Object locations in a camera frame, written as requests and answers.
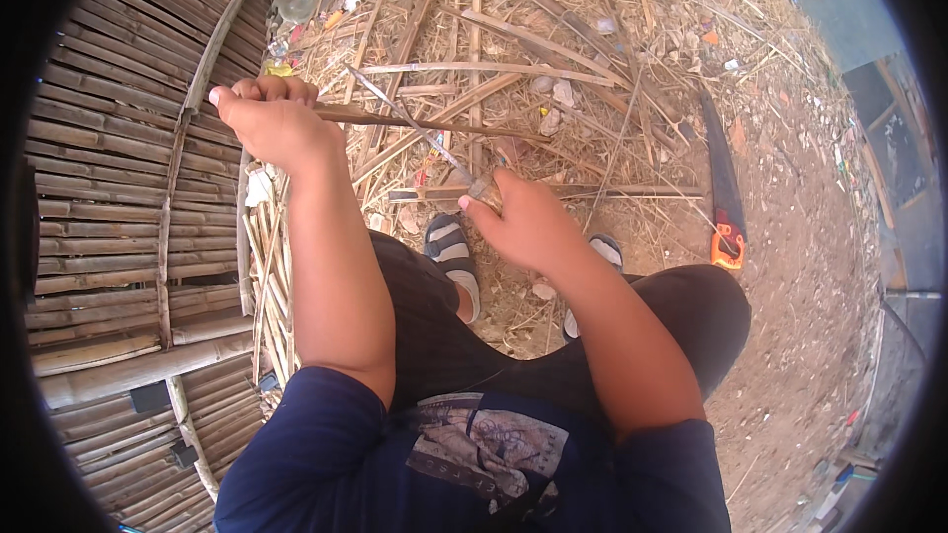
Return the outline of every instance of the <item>black border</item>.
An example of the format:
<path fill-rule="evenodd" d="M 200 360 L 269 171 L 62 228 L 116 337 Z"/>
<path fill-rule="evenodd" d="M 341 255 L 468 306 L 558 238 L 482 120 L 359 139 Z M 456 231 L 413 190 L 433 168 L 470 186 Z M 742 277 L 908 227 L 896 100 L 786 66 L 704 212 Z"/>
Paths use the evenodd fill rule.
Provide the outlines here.
<path fill-rule="evenodd" d="M 23 130 L 35 91 L 37 72 L 54 39 L 56 25 L 73 0 L 2 0 L 5 4 L 5 73 L 0 99 L 0 374 L 5 397 L 6 505 L 44 530 L 109 530 L 100 510 L 69 467 L 52 431 L 32 377 L 26 350 L 23 308 L 15 284 L 17 252 L 12 189 L 23 152 Z M 944 42 L 948 41 L 945 0 L 887 0 L 899 23 L 918 74 L 937 149 L 944 150 L 948 127 L 948 79 Z M 945 177 L 939 160 L 942 178 Z M 948 465 L 942 440 L 948 434 L 948 345 L 944 334 L 931 359 L 931 370 L 916 399 L 907 428 L 888 467 L 862 509 L 847 523 L 850 531 L 914 530 L 938 518 L 944 501 L 938 480 Z"/>

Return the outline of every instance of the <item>foot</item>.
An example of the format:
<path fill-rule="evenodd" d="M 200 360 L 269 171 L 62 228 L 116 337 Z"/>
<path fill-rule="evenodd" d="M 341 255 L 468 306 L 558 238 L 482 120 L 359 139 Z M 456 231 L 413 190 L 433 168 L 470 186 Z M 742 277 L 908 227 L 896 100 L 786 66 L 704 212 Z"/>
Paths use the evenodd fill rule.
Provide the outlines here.
<path fill-rule="evenodd" d="M 425 231 L 425 255 L 454 282 L 461 298 L 458 317 L 466 324 L 472 323 L 480 315 L 480 290 L 474 274 L 474 260 L 471 259 L 468 240 L 461 231 L 457 217 L 439 215 L 432 220 L 432 224 L 428 225 L 428 230 Z M 467 305 L 468 301 L 465 300 L 466 294 L 470 305 Z"/>
<path fill-rule="evenodd" d="M 590 245 L 599 255 L 606 258 L 607 261 L 615 267 L 615 270 L 622 273 L 622 248 L 612 237 L 607 234 L 597 232 L 590 237 Z M 576 325 L 576 318 L 572 309 L 566 309 L 566 319 L 563 320 L 563 340 L 566 343 L 575 342 L 579 339 L 579 326 Z"/>

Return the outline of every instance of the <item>hand saw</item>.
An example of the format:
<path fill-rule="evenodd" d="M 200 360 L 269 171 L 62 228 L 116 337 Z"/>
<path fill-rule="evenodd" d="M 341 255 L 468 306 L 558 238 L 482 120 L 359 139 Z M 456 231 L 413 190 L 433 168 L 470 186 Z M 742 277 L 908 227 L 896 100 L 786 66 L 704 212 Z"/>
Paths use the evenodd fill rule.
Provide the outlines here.
<path fill-rule="evenodd" d="M 702 110 L 705 113 L 708 155 L 711 159 L 711 197 L 714 206 L 715 231 L 711 235 L 711 263 L 728 269 L 741 269 L 747 245 L 744 210 L 738 176 L 731 160 L 731 148 L 724 137 L 724 127 L 714 107 L 711 93 L 702 88 Z"/>

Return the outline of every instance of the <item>dirt ground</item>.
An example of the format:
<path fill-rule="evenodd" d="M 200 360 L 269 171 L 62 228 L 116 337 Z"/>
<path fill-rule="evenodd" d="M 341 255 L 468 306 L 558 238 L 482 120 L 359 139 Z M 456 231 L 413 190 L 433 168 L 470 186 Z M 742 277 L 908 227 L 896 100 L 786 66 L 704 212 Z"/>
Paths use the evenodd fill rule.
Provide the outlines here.
<path fill-rule="evenodd" d="M 763 91 L 768 86 L 776 93 L 788 90 L 776 81 L 759 85 Z M 793 127 L 819 124 L 819 109 L 803 95 L 788 98 L 783 120 Z M 817 465 L 832 464 L 852 432 L 847 419 L 866 399 L 877 319 L 869 305 L 878 265 L 876 237 L 862 192 L 837 184 L 843 176 L 831 159 L 802 148 L 795 137 L 788 140 L 781 118 L 764 103 L 748 99 L 747 104 L 751 112 L 742 112 L 746 147 L 743 154 L 735 153 L 734 163 L 749 245 L 744 268 L 735 276 L 752 306 L 751 333 L 705 407 L 717 431 L 734 530 L 784 531 L 807 523 L 822 501 L 833 473 Z M 719 111 L 729 127 L 733 113 Z M 700 118 L 694 122 L 702 127 Z M 697 174 L 706 194 L 699 207 L 710 215 L 705 146 L 695 144 L 681 168 Z M 586 211 L 567 208 L 579 217 Z M 432 207 L 427 216 L 443 210 L 452 208 Z M 670 223 L 659 214 L 644 201 L 608 200 L 596 209 L 588 232 L 607 232 L 619 241 L 627 273 L 706 263 L 710 229 L 705 219 L 683 203 L 666 212 Z M 419 211 L 419 217 L 425 215 Z M 470 224 L 466 229 L 483 305 L 475 331 L 520 359 L 562 346 L 563 302 L 539 299 L 526 272 L 506 264 Z"/>

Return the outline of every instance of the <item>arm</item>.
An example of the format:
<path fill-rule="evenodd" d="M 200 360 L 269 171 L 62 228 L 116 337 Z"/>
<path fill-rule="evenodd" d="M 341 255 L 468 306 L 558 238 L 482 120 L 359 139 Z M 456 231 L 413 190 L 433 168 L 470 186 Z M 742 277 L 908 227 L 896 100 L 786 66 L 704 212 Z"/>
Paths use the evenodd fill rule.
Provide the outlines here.
<path fill-rule="evenodd" d="M 345 138 L 310 109 L 316 87 L 296 78 L 244 79 L 210 94 L 253 156 L 290 175 L 294 335 L 305 366 L 369 387 L 386 407 L 395 389 L 395 312 L 349 183 Z"/>
<path fill-rule="evenodd" d="M 586 242 L 550 189 L 506 169 L 494 172 L 498 218 L 467 195 L 459 204 L 511 263 L 546 276 L 582 329 L 592 383 L 619 439 L 630 432 L 704 419 L 691 365 L 662 322 Z"/>

